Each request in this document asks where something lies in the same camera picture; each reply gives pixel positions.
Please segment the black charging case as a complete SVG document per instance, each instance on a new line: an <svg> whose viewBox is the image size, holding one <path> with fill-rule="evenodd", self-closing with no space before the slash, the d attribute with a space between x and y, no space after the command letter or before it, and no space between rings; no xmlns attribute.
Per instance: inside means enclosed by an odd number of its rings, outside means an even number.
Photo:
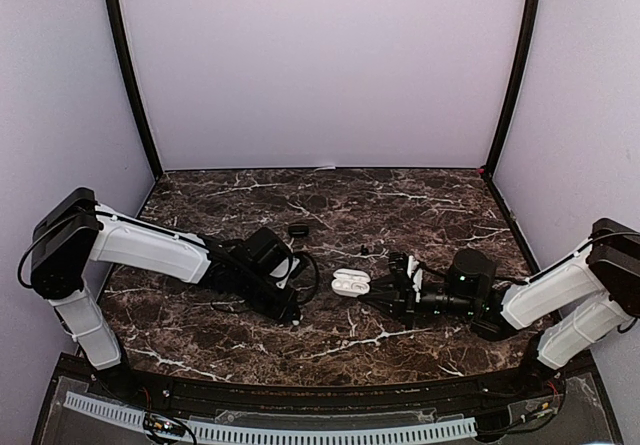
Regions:
<svg viewBox="0 0 640 445"><path fill-rule="evenodd" d="M303 238L310 234L310 227L306 223L293 223L287 228L287 233L292 238Z"/></svg>

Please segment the left black frame post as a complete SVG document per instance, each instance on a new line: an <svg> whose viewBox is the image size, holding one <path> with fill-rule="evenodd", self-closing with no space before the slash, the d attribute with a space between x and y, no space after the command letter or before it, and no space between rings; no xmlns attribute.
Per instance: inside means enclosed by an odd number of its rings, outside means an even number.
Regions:
<svg viewBox="0 0 640 445"><path fill-rule="evenodd" d="M124 16L120 0L104 0L111 29L112 40L118 60L120 74L124 84L134 124L140 139L144 155L155 180L164 174L159 153L152 137L151 127L144 108L138 86L132 55L125 30Z"/></svg>

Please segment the right black frame post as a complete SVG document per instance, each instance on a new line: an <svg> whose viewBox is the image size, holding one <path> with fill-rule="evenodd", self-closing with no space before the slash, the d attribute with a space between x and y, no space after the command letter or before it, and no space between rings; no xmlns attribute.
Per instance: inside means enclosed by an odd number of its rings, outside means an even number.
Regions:
<svg viewBox="0 0 640 445"><path fill-rule="evenodd" d="M505 97L486 163L483 166L483 178L486 181L493 179L506 143L526 70L539 1L540 0L524 1L522 20Z"/></svg>

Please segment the black front rail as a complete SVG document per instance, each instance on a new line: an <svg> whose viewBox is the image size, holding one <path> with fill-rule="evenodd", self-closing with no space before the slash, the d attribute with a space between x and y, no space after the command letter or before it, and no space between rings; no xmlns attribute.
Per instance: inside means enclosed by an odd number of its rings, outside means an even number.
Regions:
<svg viewBox="0 0 640 445"><path fill-rule="evenodd" d="M273 386L225 383L172 377L135 370L155 404L165 410L204 412L210 408L273 412L346 412L400 410L434 406L446 411L468 411L503 406L520 392L492 390L513 378L509 371L478 377L382 386Z"/></svg>

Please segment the black frame post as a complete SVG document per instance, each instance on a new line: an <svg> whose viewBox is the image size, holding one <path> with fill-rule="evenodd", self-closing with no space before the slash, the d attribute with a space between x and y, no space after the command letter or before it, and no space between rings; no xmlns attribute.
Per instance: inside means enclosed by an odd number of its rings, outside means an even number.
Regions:
<svg viewBox="0 0 640 445"><path fill-rule="evenodd" d="M539 1L540 0L524 1L522 20L505 97L486 163L483 166L483 178L486 181L493 179L506 143L526 70Z"/></svg>
<svg viewBox="0 0 640 445"><path fill-rule="evenodd" d="M164 174L159 153L152 137L151 127L144 108L138 86L132 55L125 30L124 16L120 0L104 0L111 29L112 40L118 60L120 74L124 84L134 124L140 139L144 155L155 180Z"/></svg>

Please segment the white earbud charging case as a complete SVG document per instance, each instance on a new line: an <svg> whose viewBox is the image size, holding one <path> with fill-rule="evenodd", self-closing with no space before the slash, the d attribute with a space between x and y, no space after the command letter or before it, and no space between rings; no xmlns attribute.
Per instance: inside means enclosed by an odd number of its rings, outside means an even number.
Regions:
<svg viewBox="0 0 640 445"><path fill-rule="evenodd" d="M370 292L371 277L364 271L341 268L333 273L331 289L346 297L359 297Z"/></svg>

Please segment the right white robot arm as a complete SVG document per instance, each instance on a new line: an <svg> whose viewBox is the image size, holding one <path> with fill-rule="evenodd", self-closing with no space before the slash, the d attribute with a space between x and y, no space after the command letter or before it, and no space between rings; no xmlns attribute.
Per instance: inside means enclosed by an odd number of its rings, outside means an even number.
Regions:
<svg viewBox="0 0 640 445"><path fill-rule="evenodd" d="M418 318L452 314L466 318L479 337L501 341L573 304L569 315L533 338L525 365L511 375L510 389L521 399L545 387L550 371L639 319L639 234L608 218L597 220L569 255L510 279L505 289L494 286L496 263L472 248L459 250L445 272L404 253L391 254L388 266L388 275L359 299L407 328Z"/></svg>

